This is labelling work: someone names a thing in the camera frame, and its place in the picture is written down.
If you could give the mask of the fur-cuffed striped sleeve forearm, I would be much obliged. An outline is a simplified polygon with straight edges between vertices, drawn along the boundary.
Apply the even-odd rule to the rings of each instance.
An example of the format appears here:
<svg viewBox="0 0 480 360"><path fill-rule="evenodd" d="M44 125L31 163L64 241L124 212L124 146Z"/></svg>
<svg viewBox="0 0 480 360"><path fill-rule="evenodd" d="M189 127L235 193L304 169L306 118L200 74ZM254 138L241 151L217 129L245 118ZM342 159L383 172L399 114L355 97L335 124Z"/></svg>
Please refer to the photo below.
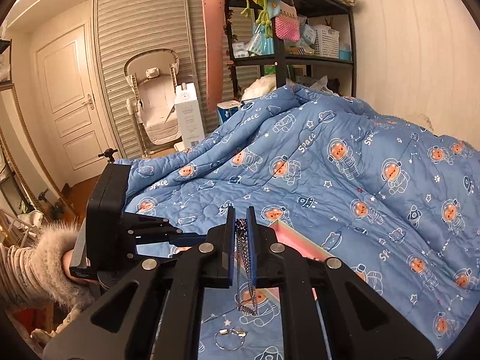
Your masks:
<svg viewBox="0 0 480 360"><path fill-rule="evenodd" d="M94 302L88 286L71 280L62 257L72 250L78 230L74 224L53 223L31 247L1 247L1 306L16 312L57 302L66 310L84 309Z"/></svg>

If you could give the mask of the person left hand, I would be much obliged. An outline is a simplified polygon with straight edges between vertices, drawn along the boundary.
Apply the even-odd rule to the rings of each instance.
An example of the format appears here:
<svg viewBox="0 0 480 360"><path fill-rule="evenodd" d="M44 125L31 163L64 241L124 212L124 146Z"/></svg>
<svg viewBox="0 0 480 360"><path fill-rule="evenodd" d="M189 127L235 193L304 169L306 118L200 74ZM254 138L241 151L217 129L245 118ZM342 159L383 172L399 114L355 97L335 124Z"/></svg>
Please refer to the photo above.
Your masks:
<svg viewBox="0 0 480 360"><path fill-rule="evenodd" d="M72 260L72 255L73 255L73 250L69 250L69 251L66 251L61 258L62 268L66 277L69 278L70 281L76 282L78 284L87 284L87 283L96 284L97 283L96 280L77 278L71 274L70 264Z"/></svg>

